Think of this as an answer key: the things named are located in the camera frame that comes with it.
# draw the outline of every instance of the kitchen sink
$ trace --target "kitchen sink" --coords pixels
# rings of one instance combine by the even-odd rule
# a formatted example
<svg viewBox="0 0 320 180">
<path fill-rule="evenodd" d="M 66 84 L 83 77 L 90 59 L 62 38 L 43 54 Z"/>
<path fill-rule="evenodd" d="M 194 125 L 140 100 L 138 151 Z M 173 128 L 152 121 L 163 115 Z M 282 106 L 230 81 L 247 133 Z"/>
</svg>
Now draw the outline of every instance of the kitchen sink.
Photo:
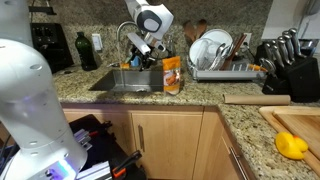
<svg viewBox="0 0 320 180">
<path fill-rule="evenodd" d="M 111 70 L 90 91 L 160 92 L 163 91 L 162 71 Z"/>
</svg>

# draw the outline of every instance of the wooden cabinet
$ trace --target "wooden cabinet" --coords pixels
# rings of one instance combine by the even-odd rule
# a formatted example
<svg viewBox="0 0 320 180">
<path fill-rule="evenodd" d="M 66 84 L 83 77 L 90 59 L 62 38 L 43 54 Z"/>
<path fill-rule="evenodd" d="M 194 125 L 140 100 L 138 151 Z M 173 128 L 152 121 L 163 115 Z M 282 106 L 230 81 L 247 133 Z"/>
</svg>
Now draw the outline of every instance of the wooden cabinet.
<svg viewBox="0 0 320 180">
<path fill-rule="evenodd" d="M 255 179 L 215 107 L 204 111 L 193 179 Z"/>
<path fill-rule="evenodd" d="M 141 164 L 154 179 L 192 179 L 202 115 L 132 114 Z"/>
<path fill-rule="evenodd" d="M 64 104 L 68 121 L 93 114 L 111 121 L 127 154 L 139 149 L 150 179 L 242 179 L 241 155 L 216 107 Z M 254 179 L 244 158 L 245 174 Z"/>
<path fill-rule="evenodd" d="M 4 127 L 2 122 L 0 121 L 0 148 L 4 144 L 4 142 L 7 140 L 9 135 L 8 130 Z M 14 139 L 11 137 L 10 140 L 8 141 L 8 146 L 11 146 L 15 143 Z"/>
</svg>

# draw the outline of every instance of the cabinet handle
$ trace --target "cabinet handle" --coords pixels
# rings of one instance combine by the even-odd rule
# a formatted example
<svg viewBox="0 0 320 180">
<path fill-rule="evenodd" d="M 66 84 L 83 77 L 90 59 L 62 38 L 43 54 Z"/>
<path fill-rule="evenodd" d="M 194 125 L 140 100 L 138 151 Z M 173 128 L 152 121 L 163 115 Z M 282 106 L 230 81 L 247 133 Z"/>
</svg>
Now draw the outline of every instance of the cabinet handle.
<svg viewBox="0 0 320 180">
<path fill-rule="evenodd" d="M 243 170 L 243 167 L 242 167 L 242 165 L 241 165 L 241 163 L 240 163 L 240 161 L 239 161 L 239 159 L 238 159 L 240 156 L 236 155 L 236 153 L 234 152 L 233 147 L 229 147 L 229 149 L 230 149 L 230 152 L 231 152 L 231 154 L 232 154 L 233 159 L 234 159 L 234 160 L 236 161 L 236 163 L 237 163 L 237 166 L 238 166 L 238 168 L 239 168 L 239 170 L 240 170 L 240 172 L 241 172 L 242 178 L 243 178 L 244 180 L 248 180 L 247 175 L 246 175 L 245 171 Z"/>
<path fill-rule="evenodd" d="M 141 125 L 138 126 L 138 130 L 139 130 L 139 140 L 140 140 L 140 149 L 144 151 L 144 137 L 143 137 L 143 128 Z"/>
</svg>

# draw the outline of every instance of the dish soap bottle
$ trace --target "dish soap bottle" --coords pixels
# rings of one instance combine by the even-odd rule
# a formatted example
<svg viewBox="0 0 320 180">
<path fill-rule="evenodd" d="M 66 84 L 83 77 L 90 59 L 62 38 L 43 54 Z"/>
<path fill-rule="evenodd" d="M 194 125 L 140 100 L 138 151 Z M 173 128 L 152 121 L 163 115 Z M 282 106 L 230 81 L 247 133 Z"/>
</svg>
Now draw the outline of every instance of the dish soap bottle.
<svg viewBox="0 0 320 180">
<path fill-rule="evenodd" d="M 80 56 L 82 69 L 84 71 L 97 69 L 98 67 L 93 57 L 92 45 L 90 41 L 84 36 L 83 32 L 77 32 L 77 35 L 78 37 L 75 45 Z"/>
<path fill-rule="evenodd" d="M 168 36 L 167 50 L 168 50 L 168 57 L 176 56 L 176 49 L 174 47 L 172 34 L 169 34 Z"/>
</svg>

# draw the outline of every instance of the tile backsplash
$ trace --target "tile backsplash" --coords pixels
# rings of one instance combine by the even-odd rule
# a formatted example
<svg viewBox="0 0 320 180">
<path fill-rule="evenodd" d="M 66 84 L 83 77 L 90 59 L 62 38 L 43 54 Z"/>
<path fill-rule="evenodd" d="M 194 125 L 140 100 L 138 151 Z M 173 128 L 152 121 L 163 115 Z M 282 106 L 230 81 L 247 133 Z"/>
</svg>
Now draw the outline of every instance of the tile backsplash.
<svg viewBox="0 0 320 180">
<path fill-rule="evenodd" d="M 52 0 L 56 16 L 33 13 L 33 22 L 60 23 L 67 38 L 73 60 L 79 64 L 79 56 L 74 42 L 76 32 L 83 31 L 91 40 L 92 33 L 101 34 L 103 51 L 99 53 L 102 61 L 117 62 L 125 57 L 126 33 L 137 31 L 135 27 L 124 28 L 121 32 L 121 51 L 118 56 L 116 31 L 125 21 L 132 21 L 124 0 Z M 242 32 L 251 32 L 250 48 L 255 52 L 261 42 L 272 0 L 148 0 L 150 5 L 164 4 L 174 15 L 169 32 L 174 35 L 178 53 L 188 52 L 182 24 L 191 20 L 194 25 L 202 18 L 208 22 L 208 30 L 223 29 L 235 39 Z M 35 6 L 46 6 L 44 0 L 35 0 Z"/>
</svg>

